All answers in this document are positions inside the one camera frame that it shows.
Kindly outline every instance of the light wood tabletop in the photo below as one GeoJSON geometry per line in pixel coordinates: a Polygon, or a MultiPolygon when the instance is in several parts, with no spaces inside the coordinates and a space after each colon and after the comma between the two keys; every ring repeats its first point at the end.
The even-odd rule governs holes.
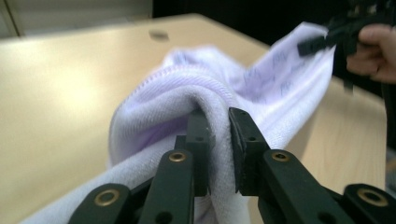
{"type": "MultiPolygon", "coordinates": [[[[245,66],[268,50],[199,15],[0,41],[0,223],[102,173],[116,107],[169,50],[202,45],[245,66]]],[[[385,138],[381,100],[334,79],[288,149],[337,192],[356,182],[383,189],[385,138]]]]}

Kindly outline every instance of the white wall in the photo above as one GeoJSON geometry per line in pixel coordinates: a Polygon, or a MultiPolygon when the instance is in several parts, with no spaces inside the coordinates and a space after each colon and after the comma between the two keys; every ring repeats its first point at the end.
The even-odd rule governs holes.
{"type": "Polygon", "coordinates": [[[148,18],[151,0],[7,0],[23,35],[148,18]]]}

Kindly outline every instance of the finger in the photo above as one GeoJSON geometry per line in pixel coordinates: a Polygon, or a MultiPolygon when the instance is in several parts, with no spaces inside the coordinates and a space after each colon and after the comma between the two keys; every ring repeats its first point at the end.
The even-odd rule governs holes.
{"type": "Polygon", "coordinates": [[[362,60],[356,57],[348,57],[346,58],[346,69],[357,75],[370,76],[371,74],[376,74],[382,61],[382,59],[362,60]]]}
{"type": "Polygon", "coordinates": [[[354,55],[359,59],[369,59],[382,56],[382,51],[379,46],[363,46],[358,44],[356,54],[354,55]]]}
{"type": "Polygon", "coordinates": [[[396,84],[396,69],[392,67],[379,67],[377,74],[371,76],[374,81],[396,84]]]}
{"type": "Polygon", "coordinates": [[[370,45],[380,45],[392,35],[392,27],[386,24],[371,24],[363,27],[359,32],[359,40],[370,45]]]}

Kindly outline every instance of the white towel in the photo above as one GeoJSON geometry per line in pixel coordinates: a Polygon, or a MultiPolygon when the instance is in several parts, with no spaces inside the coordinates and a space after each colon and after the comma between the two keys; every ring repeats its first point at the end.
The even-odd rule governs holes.
{"type": "Polygon", "coordinates": [[[153,177],[187,116],[201,107],[213,139],[209,173],[212,194],[195,199],[195,223],[249,223],[247,197],[235,193],[228,108],[246,110],[271,148],[283,148],[318,106],[332,73],[333,49],[300,58],[297,43],[324,35],[302,23],[246,69],[215,47],[176,49],[116,110],[110,127],[111,168],[25,219],[67,223],[96,187],[120,183],[130,189],[153,177]]]}

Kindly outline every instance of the black plastic part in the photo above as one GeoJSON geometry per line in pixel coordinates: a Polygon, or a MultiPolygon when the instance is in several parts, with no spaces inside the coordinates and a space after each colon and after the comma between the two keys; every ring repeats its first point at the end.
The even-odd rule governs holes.
{"type": "Polygon", "coordinates": [[[130,191],[120,184],[105,184],[91,191],[78,206],[69,224],[129,223],[130,191]]]}
{"type": "Polygon", "coordinates": [[[335,192],[332,189],[328,189],[326,187],[323,187],[324,189],[326,189],[327,193],[329,193],[329,195],[332,197],[333,200],[335,200],[337,203],[340,203],[343,196],[337,192],[335,192]]]}
{"type": "Polygon", "coordinates": [[[185,149],[186,148],[186,135],[176,136],[175,148],[174,149],[185,149]]]}
{"type": "Polygon", "coordinates": [[[163,154],[138,223],[192,223],[192,179],[193,157],[189,151],[178,149],[163,154]]]}
{"type": "Polygon", "coordinates": [[[313,39],[306,40],[297,45],[300,56],[314,54],[321,49],[326,49],[326,41],[324,36],[318,36],[313,39]]]}
{"type": "Polygon", "coordinates": [[[384,23],[393,26],[395,24],[394,6],[381,8],[374,15],[364,15],[355,18],[348,17],[346,14],[344,17],[337,17],[336,20],[332,20],[331,24],[329,24],[329,33],[326,36],[318,36],[298,44],[299,55],[311,55],[321,49],[333,47],[340,43],[343,43],[345,57],[352,55],[357,50],[361,28],[373,23],[384,23]]]}
{"type": "Polygon", "coordinates": [[[286,218],[282,213],[279,204],[274,198],[268,199],[259,197],[258,207],[260,214],[262,215],[262,220],[265,224],[282,224],[286,223],[286,218]]]}
{"type": "Polygon", "coordinates": [[[353,92],[353,82],[350,82],[348,80],[344,80],[344,90],[353,92]]]}
{"type": "Polygon", "coordinates": [[[267,142],[248,112],[230,107],[235,191],[244,196],[259,196],[262,155],[267,142]]]}
{"type": "Polygon", "coordinates": [[[195,197],[206,196],[209,188],[209,129],[202,110],[194,110],[189,115],[185,147],[193,156],[195,197]]]}
{"type": "Polygon", "coordinates": [[[136,224],[141,216],[146,197],[149,193],[152,179],[153,178],[131,190],[130,208],[128,209],[130,213],[129,219],[131,220],[131,224],[136,224]]]}
{"type": "Polygon", "coordinates": [[[373,186],[365,184],[347,186],[341,205],[356,223],[396,223],[396,200],[384,190],[373,186]]]}
{"type": "Polygon", "coordinates": [[[274,149],[266,151],[263,160],[262,178],[286,223],[354,223],[294,155],[274,149]]]}
{"type": "Polygon", "coordinates": [[[382,84],[387,109],[387,146],[396,152],[396,84],[382,84]]]}

